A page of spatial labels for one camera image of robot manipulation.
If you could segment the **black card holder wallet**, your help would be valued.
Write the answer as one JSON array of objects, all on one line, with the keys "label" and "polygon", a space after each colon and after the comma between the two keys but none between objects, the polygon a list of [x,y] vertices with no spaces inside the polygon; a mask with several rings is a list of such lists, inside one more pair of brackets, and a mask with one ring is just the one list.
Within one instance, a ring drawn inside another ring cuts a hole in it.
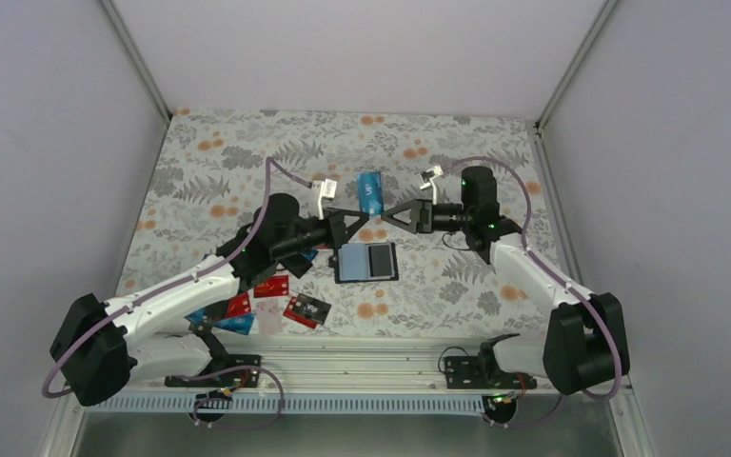
[{"label": "black card holder wallet", "polygon": [[[392,244],[394,247],[395,273],[392,277],[371,278],[369,275],[368,246],[374,244]],[[394,243],[344,244],[334,251],[330,264],[334,269],[336,284],[366,283],[381,281],[398,281],[399,268],[396,246]]]}]

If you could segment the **blue card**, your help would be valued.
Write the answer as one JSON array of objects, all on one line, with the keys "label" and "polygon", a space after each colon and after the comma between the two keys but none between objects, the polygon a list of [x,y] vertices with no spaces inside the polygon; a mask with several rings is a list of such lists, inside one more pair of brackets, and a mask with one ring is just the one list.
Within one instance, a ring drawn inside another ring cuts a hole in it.
[{"label": "blue card", "polygon": [[309,249],[306,251],[303,251],[301,255],[306,258],[308,261],[312,262],[318,255],[319,251],[317,249]]},{"label": "blue card", "polygon": [[194,326],[199,326],[204,322],[205,311],[200,308],[186,316],[186,319]]},{"label": "blue card", "polygon": [[254,313],[245,313],[216,321],[213,325],[221,330],[241,335],[249,335],[255,320]]},{"label": "blue card", "polygon": [[361,212],[379,216],[384,209],[382,174],[379,171],[359,173],[356,179]]}]

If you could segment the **pale pink blossom card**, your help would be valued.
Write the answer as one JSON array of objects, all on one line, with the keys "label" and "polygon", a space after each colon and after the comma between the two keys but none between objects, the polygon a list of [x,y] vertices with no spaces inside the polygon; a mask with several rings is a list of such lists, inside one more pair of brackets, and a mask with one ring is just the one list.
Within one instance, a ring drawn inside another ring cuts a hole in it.
[{"label": "pale pink blossom card", "polygon": [[259,334],[276,335],[284,331],[283,307],[278,298],[266,298],[257,302],[255,314]]}]

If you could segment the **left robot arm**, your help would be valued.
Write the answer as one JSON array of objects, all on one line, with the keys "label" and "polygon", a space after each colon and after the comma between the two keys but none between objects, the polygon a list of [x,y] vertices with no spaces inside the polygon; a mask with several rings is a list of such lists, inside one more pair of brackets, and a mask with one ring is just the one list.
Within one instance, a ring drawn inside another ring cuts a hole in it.
[{"label": "left robot arm", "polygon": [[303,275],[312,267],[304,252],[339,248],[368,222],[365,212],[321,209],[302,217],[286,193],[269,196],[252,223],[196,266],[153,287],[104,302],[89,293],[77,298],[50,345],[55,365],[42,386],[62,375],[82,406],[114,396],[133,379],[194,377],[205,386],[219,383],[227,359],[200,337],[174,345],[153,337],[192,312],[227,301],[263,284],[278,268]]}]

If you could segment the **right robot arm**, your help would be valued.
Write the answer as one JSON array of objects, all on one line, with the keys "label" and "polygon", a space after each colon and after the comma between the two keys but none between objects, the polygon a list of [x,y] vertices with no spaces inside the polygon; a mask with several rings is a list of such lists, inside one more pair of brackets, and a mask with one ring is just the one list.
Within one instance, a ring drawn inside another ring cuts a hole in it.
[{"label": "right robot arm", "polygon": [[622,305],[612,293],[595,293],[541,256],[527,239],[532,215],[521,224],[504,216],[492,169],[464,160],[461,200],[408,200],[381,218],[414,234],[455,232],[496,274],[521,288],[547,319],[543,337],[507,333],[480,345],[480,380],[501,387],[516,374],[543,377],[562,395],[614,397],[630,368]]}]

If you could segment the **blue card under black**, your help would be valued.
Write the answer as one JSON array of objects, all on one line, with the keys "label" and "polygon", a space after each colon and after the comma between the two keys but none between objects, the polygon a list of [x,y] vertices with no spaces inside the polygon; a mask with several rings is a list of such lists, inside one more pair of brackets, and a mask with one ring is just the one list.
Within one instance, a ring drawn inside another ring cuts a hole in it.
[{"label": "blue card under black", "polygon": [[303,251],[301,255],[306,258],[308,261],[312,262],[318,255],[319,251],[317,249],[309,249],[306,251]]}]

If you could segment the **black patterned card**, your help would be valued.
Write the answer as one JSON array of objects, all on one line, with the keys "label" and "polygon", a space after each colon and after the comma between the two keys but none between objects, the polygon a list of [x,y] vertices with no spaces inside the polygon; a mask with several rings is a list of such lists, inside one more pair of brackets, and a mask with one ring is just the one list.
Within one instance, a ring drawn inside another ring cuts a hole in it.
[{"label": "black patterned card", "polygon": [[306,325],[312,328],[323,325],[330,310],[330,303],[304,294],[298,294],[293,305],[293,312],[307,321]]}]

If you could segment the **red card centre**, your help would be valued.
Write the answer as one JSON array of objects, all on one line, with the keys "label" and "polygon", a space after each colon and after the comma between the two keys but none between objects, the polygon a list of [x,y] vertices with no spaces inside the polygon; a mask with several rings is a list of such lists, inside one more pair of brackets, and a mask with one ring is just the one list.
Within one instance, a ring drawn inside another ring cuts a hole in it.
[{"label": "red card centre", "polygon": [[290,289],[288,275],[271,276],[263,283],[253,288],[253,297],[257,299],[283,297],[288,296],[289,294]]}]

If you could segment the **red card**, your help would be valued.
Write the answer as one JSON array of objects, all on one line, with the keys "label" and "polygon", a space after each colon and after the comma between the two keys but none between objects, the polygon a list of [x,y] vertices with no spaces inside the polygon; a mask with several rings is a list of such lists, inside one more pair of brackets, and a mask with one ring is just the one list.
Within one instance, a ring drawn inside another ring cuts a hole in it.
[{"label": "red card", "polygon": [[288,275],[271,276],[263,283],[253,288],[253,297],[257,299],[283,297],[288,296],[289,294],[290,289]]},{"label": "red card", "polygon": [[225,311],[225,318],[236,318],[251,313],[251,303],[247,292],[229,299]]}]

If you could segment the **red card lower left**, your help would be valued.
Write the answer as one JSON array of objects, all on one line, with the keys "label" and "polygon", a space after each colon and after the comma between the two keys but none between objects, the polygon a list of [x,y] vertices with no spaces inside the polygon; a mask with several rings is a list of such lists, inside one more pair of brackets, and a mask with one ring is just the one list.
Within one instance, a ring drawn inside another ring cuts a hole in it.
[{"label": "red card lower left", "polygon": [[225,311],[225,318],[236,318],[251,313],[251,303],[247,292],[229,299]]}]

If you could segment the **floral patterned table mat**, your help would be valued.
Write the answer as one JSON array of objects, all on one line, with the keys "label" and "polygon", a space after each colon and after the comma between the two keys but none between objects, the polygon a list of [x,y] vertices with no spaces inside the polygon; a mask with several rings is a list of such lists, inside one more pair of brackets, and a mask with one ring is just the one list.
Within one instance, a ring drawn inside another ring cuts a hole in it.
[{"label": "floral patterned table mat", "polygon": [[[558,259],[545,190],[526,122],[514,118],[362,114],[325,111],[180,109],[169,125],[118,286],[126,295],[190,268],[253,220],[263,200],[264,164],[272,188],[301,204],[302,180],[336,180],[333,206],[356,209],[359,173],[382,174],[393,207],[420,195],[420,173],[477,157],[498,182],[501,212],[532,215],[528,241]],[[331,304],[318,335],[488,338],[543,334],[546,318],[519,287],[465,250],[460,234],[412,235],[371,220],[358,243],[392,242],[395,282],[338,285],[321,252],[292,294]]]}]

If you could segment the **aluminium rail frame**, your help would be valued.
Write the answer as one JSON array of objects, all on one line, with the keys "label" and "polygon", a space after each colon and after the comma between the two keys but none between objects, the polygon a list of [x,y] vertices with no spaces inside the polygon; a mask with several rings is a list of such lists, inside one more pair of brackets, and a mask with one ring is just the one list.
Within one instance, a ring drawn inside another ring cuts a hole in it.
[{"label": "aluminium rail frame", "polygon": [[[232,357],[257,355],[257,388],[287,393],[447,393],[442,353],[475,349],[478,338],[334,337],[222,333]],[[129,352],[137,364],[118,385],[160,387],[169,375],[192,376],[208,366],[197,336],[154,334]]]}]

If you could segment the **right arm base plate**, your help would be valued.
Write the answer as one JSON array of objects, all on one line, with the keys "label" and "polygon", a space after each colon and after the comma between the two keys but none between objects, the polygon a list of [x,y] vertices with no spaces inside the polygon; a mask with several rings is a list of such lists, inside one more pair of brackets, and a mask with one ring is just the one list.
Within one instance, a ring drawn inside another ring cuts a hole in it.
[{"label": "right arm base plate", "polygon": [[446,356],[445,382],[449,389],[535,389],[537,380],[524,373],[500,371],[474,356]]}]

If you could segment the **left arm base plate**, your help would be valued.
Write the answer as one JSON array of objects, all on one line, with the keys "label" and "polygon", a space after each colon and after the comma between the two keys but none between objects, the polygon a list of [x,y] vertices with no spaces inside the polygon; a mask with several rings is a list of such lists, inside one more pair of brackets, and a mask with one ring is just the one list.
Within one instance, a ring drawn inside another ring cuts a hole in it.
[{"label": "left arm base plate", "polygon": [[[165,378],[166,387],[195,387],[195,388],[237,388],[257,387],[259,381],[258,369],[262,357],[257,354],[231,354],[225,358],[212,359],[208,365],[197,374],[200,380],[188,380],[184,376],[169,376]],[[252,369],[233,372],[219,371],[240,366],[251,366]]]}]

